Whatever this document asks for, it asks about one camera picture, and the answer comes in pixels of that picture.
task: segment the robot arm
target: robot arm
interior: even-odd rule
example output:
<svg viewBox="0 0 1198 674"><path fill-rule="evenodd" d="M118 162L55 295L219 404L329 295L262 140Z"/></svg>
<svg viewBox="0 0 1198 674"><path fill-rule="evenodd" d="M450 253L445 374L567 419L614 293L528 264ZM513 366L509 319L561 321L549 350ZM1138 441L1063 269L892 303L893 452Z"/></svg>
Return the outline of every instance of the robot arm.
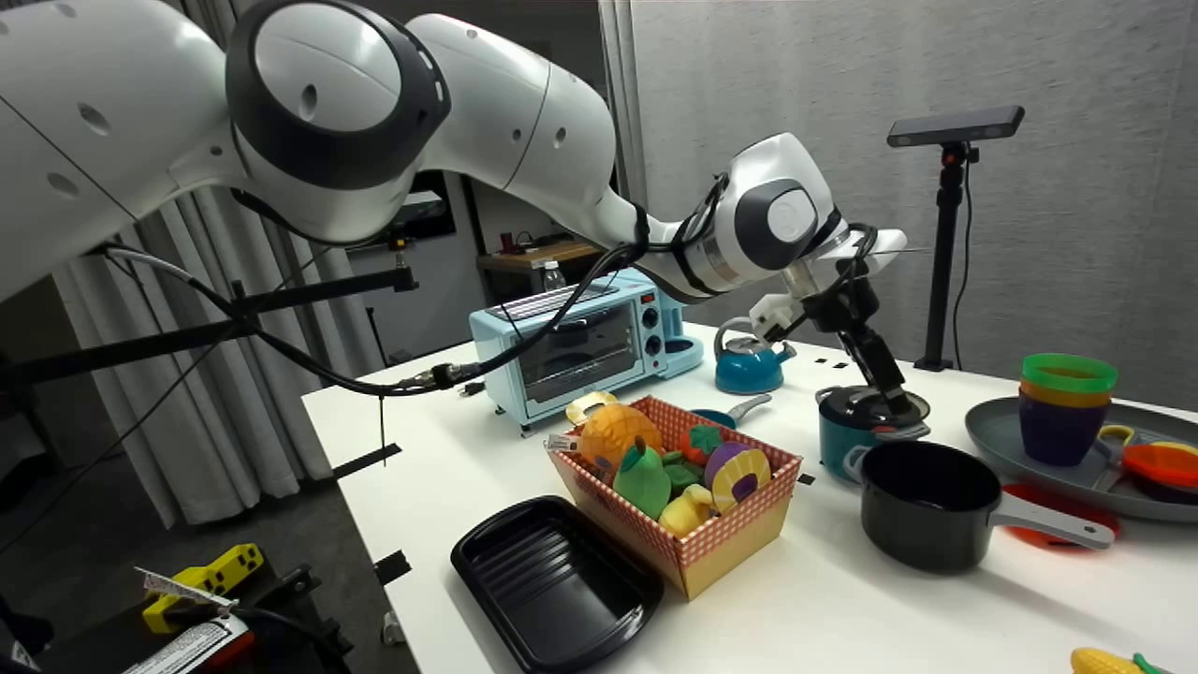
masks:
<svg viewBox="0 0 1198 674"><path fill-rule="evenodd" d="M349 0L262 0L219 54L158 0L0 12L0 148L0 299L196 188L237 188L342 244L440 168L630 244L681 299L781 275L788 293L751 308L762 339L812 314L874 386L901 382L874 379L888 355L857 341L874 308L864 275L904 241L851 228L792 137L750 148L687 219L660 221L609 192L614 119L590 88L445 17L392 27Z"/></svg>

